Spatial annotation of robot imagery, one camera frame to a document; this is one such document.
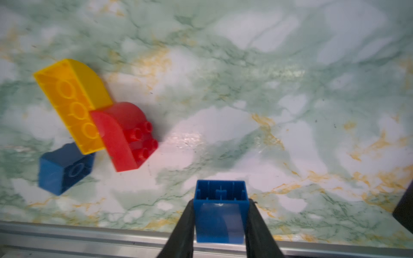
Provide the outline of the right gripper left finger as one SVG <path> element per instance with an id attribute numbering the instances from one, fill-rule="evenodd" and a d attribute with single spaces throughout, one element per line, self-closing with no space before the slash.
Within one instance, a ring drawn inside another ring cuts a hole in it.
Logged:
<path id="1" fill-rule="evenodd" d="M 195 211 L 190 200 L 157 258 L 193 258 Z"/>

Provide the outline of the small blue lego brick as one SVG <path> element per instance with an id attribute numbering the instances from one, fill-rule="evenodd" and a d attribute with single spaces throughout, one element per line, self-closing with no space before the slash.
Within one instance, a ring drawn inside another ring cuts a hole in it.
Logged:
<path id="1" fill-rule="evenodd" d="M 38 186 L 56 196 L 88 176 L 95 154 L 84 155 L 75 143 L 43 154 L 39 159 Z"/>

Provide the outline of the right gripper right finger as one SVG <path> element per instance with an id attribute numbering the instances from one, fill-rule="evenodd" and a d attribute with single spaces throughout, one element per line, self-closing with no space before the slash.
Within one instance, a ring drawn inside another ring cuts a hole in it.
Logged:
<path id="1" fill-rule="evenodd" d="M 252 199 L 249 199 L 245 239 L 248 258 L 285 258 Z"/>

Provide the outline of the red curved lego brick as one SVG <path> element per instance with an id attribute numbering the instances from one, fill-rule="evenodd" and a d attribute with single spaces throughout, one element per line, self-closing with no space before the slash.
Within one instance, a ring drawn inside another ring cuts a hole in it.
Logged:
<path id="1" fill-rule="evenodd" d="M 132 103 L 118 102 L 90 116 L 117 172 L 140 168 L 159 147 L 152 123 Z"/>

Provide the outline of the blue lego brick front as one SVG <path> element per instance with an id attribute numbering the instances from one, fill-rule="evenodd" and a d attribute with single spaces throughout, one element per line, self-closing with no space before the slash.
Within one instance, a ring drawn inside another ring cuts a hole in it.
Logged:
<path id="1" fill-rule="evenodd" d="M 194 198 L 196 241 L 242 244 L 249 207 L 244 181 L 198 180 Z"/>

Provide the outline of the yellow long lego brick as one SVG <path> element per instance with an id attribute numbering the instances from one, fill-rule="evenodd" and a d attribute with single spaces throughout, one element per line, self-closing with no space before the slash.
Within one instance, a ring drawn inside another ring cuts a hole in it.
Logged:
<path id="1" fill-rule="evenodd" d="M 84 155 L 104 149 L 90 111 L 113 105 L 100 77 L 86 64 L 61 60 L 33 74 L 80 152 Z"/>

